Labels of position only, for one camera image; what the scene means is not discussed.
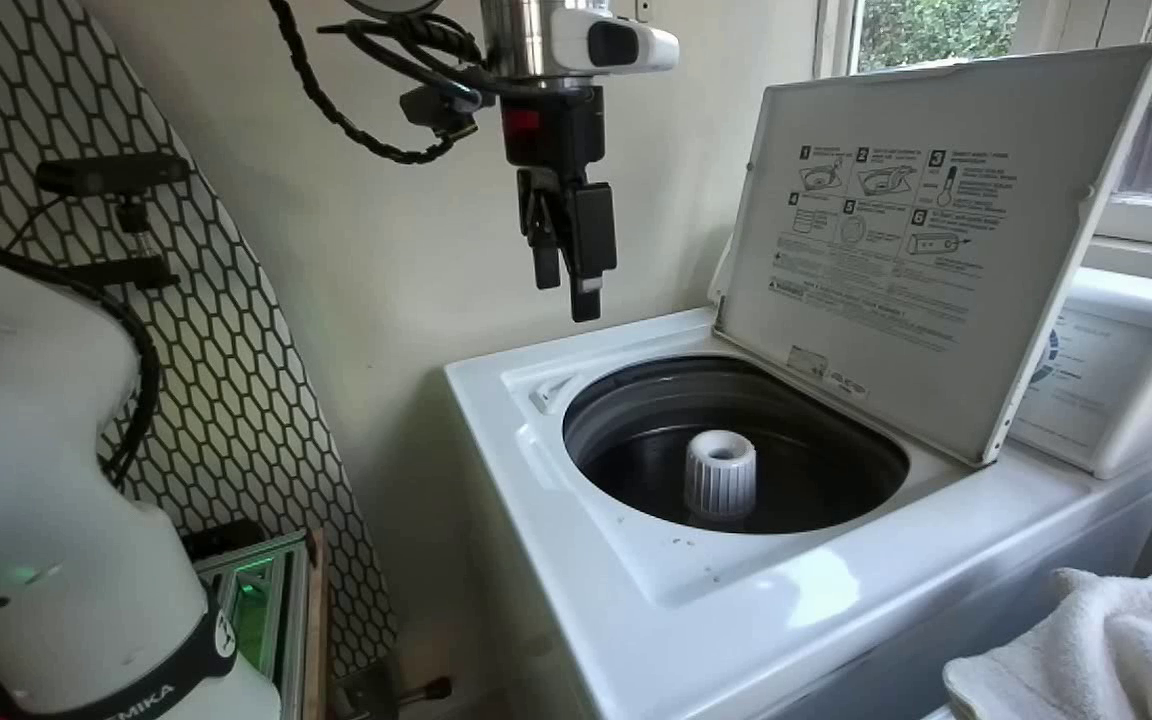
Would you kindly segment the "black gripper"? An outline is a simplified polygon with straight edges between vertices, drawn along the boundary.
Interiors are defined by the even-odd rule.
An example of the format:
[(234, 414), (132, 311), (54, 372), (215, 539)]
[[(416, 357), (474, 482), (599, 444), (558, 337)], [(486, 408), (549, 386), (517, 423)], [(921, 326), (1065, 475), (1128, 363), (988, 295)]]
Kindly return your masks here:
[(581, 87), (526, 87), (499, 100), (503, 152), (519, 167), (519, 232), (533, 249), (538, 288), (558, 283), (552, 181), (562, 187), (562, 269), (570, 280), (570, 319), (599, 316), (599, 283), (616, 263), (613, 187), (583, 185), (586, 167), (604, 157), (604, 92)]

